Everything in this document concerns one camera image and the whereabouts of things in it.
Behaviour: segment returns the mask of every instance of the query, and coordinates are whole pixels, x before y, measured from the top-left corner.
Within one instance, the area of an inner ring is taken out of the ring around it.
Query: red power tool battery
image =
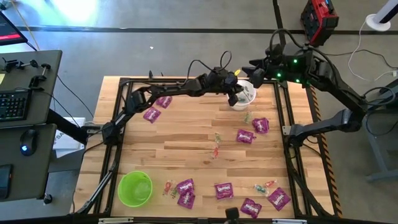
[[[301,23],[310,45],[323,45],[337,27],[338,19],[331,0],[308,0]]]

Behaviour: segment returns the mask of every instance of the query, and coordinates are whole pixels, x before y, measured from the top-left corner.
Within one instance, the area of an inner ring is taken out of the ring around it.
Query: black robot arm
[[[315,52],[326,60],[317,57]],[[289,144],[301,146],[308,136],[329,131],[354,132],[360,129],[367,112],[365,99],[341,79],[337,68],[321,51],[294,41],[284,47],[272,45],[266,50],[266,55],[266,58],[251,60],[249,63],[253,67],[242,68],[255,88],[259,88],[265,78],[301,83],[303,88],[312,85],[320,91],[329,92],[347,107],[330,119],[284,127]]]
[[[114,144],[119,141],[120,130],[136,114],[150,108],[162,96],[188,95],[203,96],[205,93],[228,94],[229,105],[238,102],[237,93],[243,88],[237,84],[238,78],[233,72],[216,67],[209,74],[202,74],[184,83],[171,85],[149,85],[133,91],[126,99],[126,104],[116,119],[106,123],[102,128],[104,144]]]

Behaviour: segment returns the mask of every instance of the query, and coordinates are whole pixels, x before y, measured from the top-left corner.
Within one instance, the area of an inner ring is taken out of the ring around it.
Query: computer mouse
[[[36,151],[37,147],[37,131],[34,129],[29,129],[25,131],[20,138],[21,145],[19,150],[21,150],[22,155],[31,156]]]

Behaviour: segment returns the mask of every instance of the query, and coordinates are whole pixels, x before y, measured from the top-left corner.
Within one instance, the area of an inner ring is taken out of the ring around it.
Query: concrete floor
[[[362,15],[350,13],[342,2],[355,4],[358,0],[334,0],[336,10],[346,21],[342,29],[358,30],[363,23]],[[362,0],[362,4],[372,0]],[[385,1],[376,1],[383,5]],[[271,0],[119,0],[119,1],[22,1],[19,9],[30,26],[96,26],[96,27],[173,27],[173,28],[243,28],[275,29],[275,16]],[[280,1],[281,13],[286,27],[298,29],[298,20],[303,3]],[[367,7],[377,10],[378,6]],[[4,12],[17,26],[23,23],[13,9]],[[24,35],[33,43],[28,32]],[[199,58],[208,65],[216,65],[224,50],[233,52],[228,67],[235,70],[248,65],[248,61],[264,56],[268,34],[137,34],[137,33],[76,33],[34,32],[42,50],[61,49],[63,57],[59,75],[63,81],[94,111],[102,78],[105,75],[183,75],[191,60]],[[394,35],[365,35],[362,48],[384,54],[391,64],[398,67]],[[338,54],[355,49],[356,35],[334,35],[324,47],[324,52]],[[0,47],[0,52],[30,50],[26,45]],[[350,74],[349,56],[332,57],[343,80],[362,94],[374,86],[384,86],[395,79],[386,75],[374,83],[362,81]],[[352,63],[355,72],[366,78],[376,78],[388,71],[382,60],[375,55],[358,53]],[[206,72],[194,65],[192,74]],[[90,114],[60,83],[55,97],[74,116]],[[323,118],[333,116],[343,106],[327,93],[318,93]],[[60,107],[57,112],[67,115]],[[397,223],[398,182],[396,180],[367,183],[365,176],[377,172],[376,162],[363,130],[357,133],[328,133],[329,151],[332,158],[340,202],[345,218]],[[63,166],[72,171],[52,173],[47,192],[55,197],[45,207],[41,201],[23,200],[0,203],[0,220],[65,215],[68,213],[72,192],[77,181],[80,155],[64,158]]]

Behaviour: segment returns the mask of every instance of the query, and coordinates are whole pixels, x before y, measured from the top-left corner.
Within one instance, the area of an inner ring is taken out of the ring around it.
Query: wooden tabletop
[[[111,119],[119,79],[104,77],[95,123],[102,124]],[[289,92],[295,122],[312,123],[305,90],[300,85],[290,83]],[[262,205],[259,218],[294,217],[291,202],[278,212],[253,189],[254,184],[277,180],[271,192],[281,187],[290,195],[272,85],[261,86],[256,99],[247,109],[254,118],[267,118],[270,126],[269,133],[255,134],[257,138],[252,144],[235,141],[238,129],[254,132],[254,128],[243,121],[246,111],[233,111],[224,95],[207,94],[199,98],[174,96],[167,109],[155,107],[162,112],[155,123],[144,120],[143,113],[136,114],[128,122],[116,184],[118,186],[124,174],[141,170],[152,179],[152,197],[140,208],[129,208],[120,202],[115,192],[112,216],[224,218],[226,208],[240,208],[248,197]],[[221,134],[222,141],[218,158],[212,159],[215,133]],[[100,135],[93,136],[88,147],[100,141]],[[318,149],[316,144],[306,143]],[[76,209],[84,204],[98,185],[104,149],[105,146],[99,146],[85,155],[74,197]],[[301,148],[301,152],[308,188],[323,208],[333,213],[321,158],[305,147]],[[192,210],[177,205],[178,196],[175,199],[162,196],[167,180],[180,182],[189,178],[195,183],[196,199]],[[215,198],[214,184],[223,182],[232,183],[234,198]],[[107,194],[108,187],[105,189],[103,206]],[[298,196],[300,208],[304,210],[301,191],[298,191]],[[249,218],[243,213],[241,217]]]

